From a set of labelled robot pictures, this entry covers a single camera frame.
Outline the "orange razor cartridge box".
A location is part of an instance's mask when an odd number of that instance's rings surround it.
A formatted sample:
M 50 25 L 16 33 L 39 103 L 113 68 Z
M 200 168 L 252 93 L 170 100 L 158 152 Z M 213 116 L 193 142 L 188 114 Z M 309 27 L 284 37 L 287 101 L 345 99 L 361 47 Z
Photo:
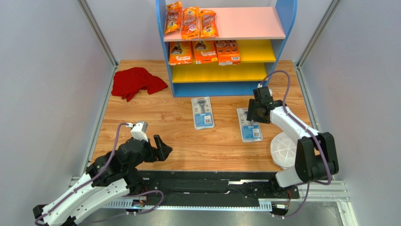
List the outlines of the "orange razor cartridge box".
M 218 65 L 238 65 L 241 63 L 241 55 L 236 40 L 216 40 Z

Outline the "orange Gillette Fusion5 box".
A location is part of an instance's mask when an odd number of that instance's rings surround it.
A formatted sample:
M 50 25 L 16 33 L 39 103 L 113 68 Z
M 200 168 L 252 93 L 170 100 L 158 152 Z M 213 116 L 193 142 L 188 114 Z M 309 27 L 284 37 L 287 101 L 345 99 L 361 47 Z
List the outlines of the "orange Gillette Fusion5 box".
M 192 52 L 195 64 L 214 63 L 218 61 L 213 40 L 198 40 L 192 42 Z
M 184 65 L 192 63 L 192 43 L 190 41 L 174 41 L 169 43 L 169 64 Z

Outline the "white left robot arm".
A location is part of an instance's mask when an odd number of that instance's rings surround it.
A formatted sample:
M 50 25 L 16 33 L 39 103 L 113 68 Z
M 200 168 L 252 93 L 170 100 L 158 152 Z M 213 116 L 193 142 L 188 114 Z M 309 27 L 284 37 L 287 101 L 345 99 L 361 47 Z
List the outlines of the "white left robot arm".
M 118 148 L 98 157 L 80 179 L 55 201 L 33 208 L 37 226 L 76 226 L 107 203 L 120 197 L 138 198 L 136 206 L 144 207 L 147 191 L 137 166 L 143 162 L 165 161 L 172 152 L 155 135 L 156 146 L 149 139 L 130 138 Z

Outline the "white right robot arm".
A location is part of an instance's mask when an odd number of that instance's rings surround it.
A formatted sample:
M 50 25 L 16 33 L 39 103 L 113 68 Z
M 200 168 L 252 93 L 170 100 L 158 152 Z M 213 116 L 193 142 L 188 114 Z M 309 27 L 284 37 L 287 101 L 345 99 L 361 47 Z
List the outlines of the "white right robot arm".
M 275 175 L 278 186 L 331 184 L 332 176 L 339 171 L 333 135 L 309 127 L 291 112 L 284 100 L 275 101 L 268 87 L 258 87 L 253 95 L 247 119 L 278 126 L 297 146 L 295 165 Z

